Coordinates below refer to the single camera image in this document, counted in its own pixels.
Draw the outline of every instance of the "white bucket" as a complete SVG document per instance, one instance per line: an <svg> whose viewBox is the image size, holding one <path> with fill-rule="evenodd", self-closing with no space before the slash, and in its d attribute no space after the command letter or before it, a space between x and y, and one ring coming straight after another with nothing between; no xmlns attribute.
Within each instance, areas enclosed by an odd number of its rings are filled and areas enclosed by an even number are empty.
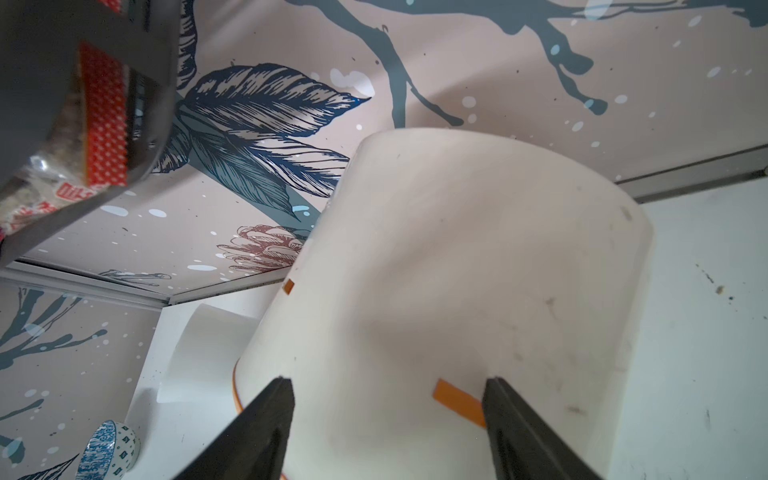
<svg viewBox="0 0 768 480"><path fill-rule="evenodd" d="M485 430L432 398L505 378L604 475L653 230L559 154L467 131L365 139L235 374L296 409L290 480L494 478Z"/></svg>

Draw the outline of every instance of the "orange tape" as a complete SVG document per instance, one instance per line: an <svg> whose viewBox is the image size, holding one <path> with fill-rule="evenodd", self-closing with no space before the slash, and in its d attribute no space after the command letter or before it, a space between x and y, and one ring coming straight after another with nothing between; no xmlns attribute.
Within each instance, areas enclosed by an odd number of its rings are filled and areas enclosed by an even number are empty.
<svg viewBox="0 0 768 480"><path fill-rule="evenodd" d="M235 386L235 372L237 371L237 362L235 362L235 366L232 369L232 397L235 400L235 410L237 410L237 414L243 413L243 404L240 402L240 396L237 395L237 387Z"/></svg>
<svg viewBox="0 0 768 480"><path fill-rule="evenodd" d="M290 295L290 291L293 290L293 280L290 278L287 282L285 282L285 285L283 285L283 292L286 293L286 295Z"/></svg>
<svg viewBox="0 0 768 480"><path fill-rule="evenodd" d="M477 426L485 428L482 403L467 392L457 389L443 379L438 379L432 398Z"/></svg>

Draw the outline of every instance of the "red polka dot label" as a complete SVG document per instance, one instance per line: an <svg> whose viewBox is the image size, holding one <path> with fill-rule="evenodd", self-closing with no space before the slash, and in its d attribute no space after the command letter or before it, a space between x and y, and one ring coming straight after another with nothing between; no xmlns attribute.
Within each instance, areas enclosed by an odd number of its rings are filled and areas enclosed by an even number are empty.
<svg viewBox="0 0 768 480"><path fill-rule="evenodd" d="M99 0L120 12L121 0ZM123 65L82 43L80 69L85 98L85 158L88 186L124 186L127 179Z"/></svg>

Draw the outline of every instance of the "blue leaf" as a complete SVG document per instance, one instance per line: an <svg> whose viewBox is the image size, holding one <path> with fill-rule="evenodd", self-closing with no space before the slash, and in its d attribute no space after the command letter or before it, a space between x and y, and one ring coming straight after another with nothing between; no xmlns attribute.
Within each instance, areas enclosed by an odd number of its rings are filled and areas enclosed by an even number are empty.
<svg viewBox="0 0 768 480"><path fill-rule="evenodd" d="M165 144L165 150L157 166L152 170L153 174L167 174L170 171L181 168L189 162L192 143L189 136L176 125L176 121L170 128L170 137Z"/></svg>
<svg viewBox="0 0 768 480"><path fill-rule="evenodd" d="M232 144L291 187L328 198L349 158L288 137L231 131Z"/></svg>
<svg viewBox="0 0 768 480"><path fill-rule="evenodd" d="M285 184L243 155L223 134L191 131L192 147L205 168L242 198L293 215Z"/></svg>
<svg viewBox="0 0 768 480"><path fill-rule="evenodd" d="M7 458L11 463L21 463L24 460L24 454L26 448L22 438L10 439L6 436L0 435L0 447L3 448L3 458Z"/></svg>
<svg viewBox="0 0 768 480"><path fill-rule="evenodd" d="M194 24L194 0L181 0L181 27L179 30L179 69L176 89L186 87L197 73L194 56L197 50L197 27Z"/></svg>
<svg viewBox="0 0 768 480"><path fill-rule="evenodd" d="M292 68L260 64L212 71L187 92L184 103L225 130L306 137L367 100Z"/></svg>
<svg viewBox="0 0 768 480"><path fill-rule="evenodd" d="M59 480L59 478L64 474L64 470L67 469L67 467L74 462L74 460L78 456L75 455L74 457L70 458L66 462L62 462L55 467L50 467L47 470L42 470L37 473L32 473L30 475L25 475L21 477L19 480Z"/></svg>

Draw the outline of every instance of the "ceramic bowl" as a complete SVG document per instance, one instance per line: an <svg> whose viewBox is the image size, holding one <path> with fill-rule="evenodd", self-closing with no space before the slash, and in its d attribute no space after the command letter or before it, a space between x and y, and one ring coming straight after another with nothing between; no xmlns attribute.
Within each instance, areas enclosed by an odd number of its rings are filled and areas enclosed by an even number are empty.
<svg viewBox="0 0 768 480"><path fill-rule="evenodd" d="M88 440L74 480L121 478L136 463L140 448L141 442L131 427L107 420Z"/></svg>

